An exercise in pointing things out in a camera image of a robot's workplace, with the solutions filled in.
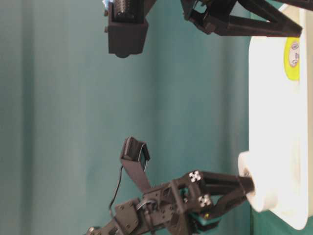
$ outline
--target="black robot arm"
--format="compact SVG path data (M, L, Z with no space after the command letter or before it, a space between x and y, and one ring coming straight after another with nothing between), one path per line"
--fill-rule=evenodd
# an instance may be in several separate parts
M152 188L144 174L149 159L146 143L132 137L125 140L121 161L143 192L142 199L117 205L111 222L103 228L89 228L87 235L153 234L163 228L173 235L201 233L217 227L221 216L254 190L249 177L199 170ZM219 197L216 203L213 197Z
M148 22L146 16L157 0L113 0L106 5L109 53L125 58L143 51ZM221 36L299 37L302 28L266 0L180 0L184 18L200 31ZM276 0L313 10L313 0ZM232 16L236 3L265 21ZM203 11L196 10L197 4Z

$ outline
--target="yellow label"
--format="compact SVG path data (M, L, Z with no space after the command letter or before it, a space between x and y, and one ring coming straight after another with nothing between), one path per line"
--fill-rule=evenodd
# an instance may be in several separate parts
M300 41L299 38L287 38L284 51L284 67L287 78L300 80Z

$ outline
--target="teal backdrop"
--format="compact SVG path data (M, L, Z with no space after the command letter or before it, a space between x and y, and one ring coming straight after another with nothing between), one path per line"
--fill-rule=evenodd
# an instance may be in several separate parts
M1 1L0 234L106 224L127 136L147 142L153 185L193 169L238 173L249 38L199 32L179 0L158 0L148 21L144 52L119 59L108 54L100 0ZM138 196L124 174L116 202ZM246 202L212 234L251 231Z

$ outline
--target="black wire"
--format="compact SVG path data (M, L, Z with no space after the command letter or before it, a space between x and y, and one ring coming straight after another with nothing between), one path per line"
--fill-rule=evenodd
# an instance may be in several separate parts
M114 200L115 200L115 198L116 198L116 195L117 195L119 186L120 186L120 184L121 184L121 180L122 180L122 170L123 170L123 166L121 166L121 168L120 168L120 170L119 170L119 178L118 178L117 187L116 187L116 189L115 189L114 196L113 196L113 198L112 198L112 200L111 200L111 202L110 202L110 204L109 204L110 216L112 217L112 220L115 222L115 225L116 225L117 229L119 230L120 235L124 235L124 234L123 234L123 230L121 229L121 227L119 226L119 224L118 224L116 218L114 217L114 214L113 214L113 212L112 212L112 205L113 205L113 203L114 203Z

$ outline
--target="white tape roll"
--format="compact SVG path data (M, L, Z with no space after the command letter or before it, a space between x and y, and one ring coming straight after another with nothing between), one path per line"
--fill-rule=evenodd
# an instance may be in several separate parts
M262 212L277 205L277 175L268 158L252 156L250 152L243 152L238 158L240 176L250 176L254 183L254 191L247 194L251 206Z

